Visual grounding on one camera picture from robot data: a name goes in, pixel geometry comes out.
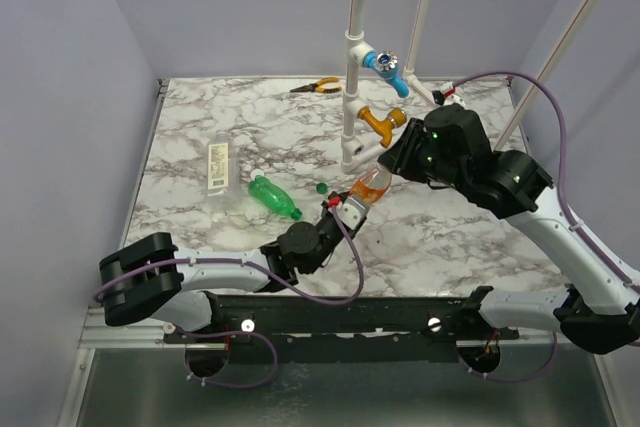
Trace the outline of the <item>orange label tea bottle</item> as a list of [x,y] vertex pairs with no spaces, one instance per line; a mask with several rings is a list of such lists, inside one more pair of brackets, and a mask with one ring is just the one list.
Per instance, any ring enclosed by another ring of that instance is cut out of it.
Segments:
[[350,196],[356,196],[364,204],[372,206],[388,191],[392,174],[380,165],[376,165],[362,175],[351,187]]

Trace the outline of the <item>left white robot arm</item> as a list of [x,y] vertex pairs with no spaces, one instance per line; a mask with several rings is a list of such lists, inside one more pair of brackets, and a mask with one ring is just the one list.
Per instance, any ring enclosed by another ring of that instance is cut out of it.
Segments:
[[297,292],[299,276],[314,274],[341,242],[351,243],[371,208],[346,192],[331,194],[322,207],[317,223],[296,222],[276,240],[244,252],[202,252],[175,245],[168,232],[148,235],[100,261],[94,299],[109,326],[152,318],[212,341],[222,327],[214,290]]

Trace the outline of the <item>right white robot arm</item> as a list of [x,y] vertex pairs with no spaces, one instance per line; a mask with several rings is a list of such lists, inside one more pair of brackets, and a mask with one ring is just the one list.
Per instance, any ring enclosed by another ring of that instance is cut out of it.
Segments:
[[560,332],[594,354],[638,340],[639,294],[629,268],[570,220],[551,176],[532,157],[492,150],[479,118],[460,124],[411,119],[378,162],[405,180],[456,190],[523,233],[568,279],[550,292],[476,289],[470,297],[475,305],[459,317],[467,336],[532,328]]

